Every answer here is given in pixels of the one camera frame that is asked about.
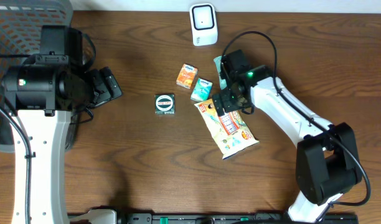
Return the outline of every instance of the orange juice box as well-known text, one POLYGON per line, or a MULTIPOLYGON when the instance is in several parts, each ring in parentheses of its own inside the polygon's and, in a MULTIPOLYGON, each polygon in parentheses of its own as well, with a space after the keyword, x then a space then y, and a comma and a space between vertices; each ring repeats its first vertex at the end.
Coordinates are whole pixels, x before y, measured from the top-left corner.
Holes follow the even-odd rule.
POLYGON ((190 89, 193 79, 196 77, 196 75, 197 68, 184 64, 181 68, 181 71, 179 71, 177 85, 190 89))

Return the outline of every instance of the teal package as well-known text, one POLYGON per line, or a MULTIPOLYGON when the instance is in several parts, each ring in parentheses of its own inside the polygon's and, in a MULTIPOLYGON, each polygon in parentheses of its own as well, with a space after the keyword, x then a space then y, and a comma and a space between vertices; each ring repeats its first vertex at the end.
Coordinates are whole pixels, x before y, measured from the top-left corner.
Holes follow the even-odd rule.
POLYGON ((212 82, 199 78, 190 98, 196 102, 207 100, 212 86, 212 82))

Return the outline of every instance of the gray plastic basket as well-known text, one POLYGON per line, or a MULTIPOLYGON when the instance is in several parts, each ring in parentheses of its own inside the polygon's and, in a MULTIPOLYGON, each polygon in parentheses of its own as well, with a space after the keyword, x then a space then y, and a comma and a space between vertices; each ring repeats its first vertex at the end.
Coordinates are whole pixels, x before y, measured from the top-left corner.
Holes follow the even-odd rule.
MULTIPOLYGON (((43 25, 69 26, 73 8, 69 0, 0 1, 0 54, 39 53, 43 25)), ((9 66, 22 58, 0 58, 0 105, 4 104, 1 79, 9 66)), ((9 123, 0 115, 0 151, 13 152, 9 123)))

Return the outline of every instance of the wood grain surface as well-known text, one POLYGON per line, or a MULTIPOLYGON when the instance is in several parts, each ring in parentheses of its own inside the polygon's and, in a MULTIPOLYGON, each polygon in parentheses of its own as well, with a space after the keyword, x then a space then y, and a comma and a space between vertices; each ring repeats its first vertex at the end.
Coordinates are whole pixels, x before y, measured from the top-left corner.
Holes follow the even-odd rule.
MULTIPOLYGON (((213 58, 246 30, 268 34, 278 48, 278 76, 314 112, 355 131, 359 156, 372 183, 360 223, 381 223, 381 15, 218 13, 219 41, 194 47, 185 12, 75 12, 72 26, 97 49, 95 68, 109 66, 124 95, 94 111, 65 156, 68 212, 113 205, 156 213, 253 213, 285 210, 299 190, 296 148, 261 111, 242 115, 261 143, 228 160, 190 100, 175 83, 183 63, 219 91, 213 58), (154 95, 173 93, 176 113, 154 114, 154 95)), ((245 36, 254 65, 273 64, 269 43, 245 36)), ((364 184, 341 198, 359 201, 364 184)), ((0 223, 14 204, 14 155, 0 153, 0 223)))

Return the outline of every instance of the white backdrop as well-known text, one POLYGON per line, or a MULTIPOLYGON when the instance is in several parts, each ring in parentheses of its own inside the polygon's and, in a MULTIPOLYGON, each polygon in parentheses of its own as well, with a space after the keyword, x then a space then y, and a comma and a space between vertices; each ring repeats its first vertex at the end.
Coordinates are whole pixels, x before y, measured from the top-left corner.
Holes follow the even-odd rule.
POLYGON ((381 0, 70 0, 75 10, 188 11, 209 2, 217 12, 381 13, 381 0))

